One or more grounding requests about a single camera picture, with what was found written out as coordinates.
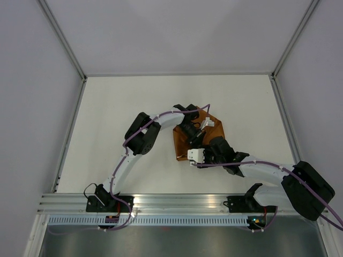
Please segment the brown cloth napkin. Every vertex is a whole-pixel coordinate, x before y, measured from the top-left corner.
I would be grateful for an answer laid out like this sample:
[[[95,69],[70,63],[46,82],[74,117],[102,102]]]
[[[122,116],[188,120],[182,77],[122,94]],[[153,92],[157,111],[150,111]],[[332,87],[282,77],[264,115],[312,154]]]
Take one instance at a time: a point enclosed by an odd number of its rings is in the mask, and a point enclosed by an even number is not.
[[[187,152],[189,149],[204,148],[204,146],[208,145],[210,141],[215,137],[222,136],[223,138],[225,138],[225,132],[222,122],[214,116],[207,114],[205,110],[198,110],[196,112],[185,114],[183,121],[191,120],[193,122],[199,122],[201,124],[206,117],[210,117],[211,120],[215,121],[215,126],[205,127],[203,129],[206,134],[203,140],[203,145],[201,147],[190,147],[186,142],[186,135],[181,131],[179,125],[176,125],[173,128],[173,140],[177,161],[186,161]]]

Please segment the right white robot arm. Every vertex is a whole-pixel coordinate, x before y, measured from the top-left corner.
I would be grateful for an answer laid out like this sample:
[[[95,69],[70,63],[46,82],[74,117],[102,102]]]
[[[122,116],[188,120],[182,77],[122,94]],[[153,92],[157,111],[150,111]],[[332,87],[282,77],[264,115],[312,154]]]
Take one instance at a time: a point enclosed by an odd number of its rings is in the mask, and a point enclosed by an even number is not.
[[[213,138],[204,147],[204,166],[220,166],[233,176],[259,179],[244,196],[250,211],[276,206],[316,221],[335,196],[334,189],[308,162],[286,165],[259,160],[236,152],[223,137]]]

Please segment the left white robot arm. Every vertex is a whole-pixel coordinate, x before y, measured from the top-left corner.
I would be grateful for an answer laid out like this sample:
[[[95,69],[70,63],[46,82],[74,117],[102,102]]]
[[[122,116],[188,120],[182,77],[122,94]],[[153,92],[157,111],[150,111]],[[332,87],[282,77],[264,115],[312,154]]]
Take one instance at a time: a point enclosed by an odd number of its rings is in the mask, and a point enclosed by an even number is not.
[[[163,129],[179,126],[187,135],[192,148],[201,145],[205,128],[215,125],[208,112],[199,126],[193,124],[193,121],[200,117],[200,111],[205,108],[209,109],[210,106],[198,108],[191,104],[184,108],[177,104],[171,110],[155,116],[139,113],[124,136],[124,152],[116,168],[104,183],[95,188],[94,201],[97,207],[111,212],[116,208],[117,202],[124,203],[124,200],[118,197],[121,183],[125,181],[136,162],[152,149],[159,132]]]

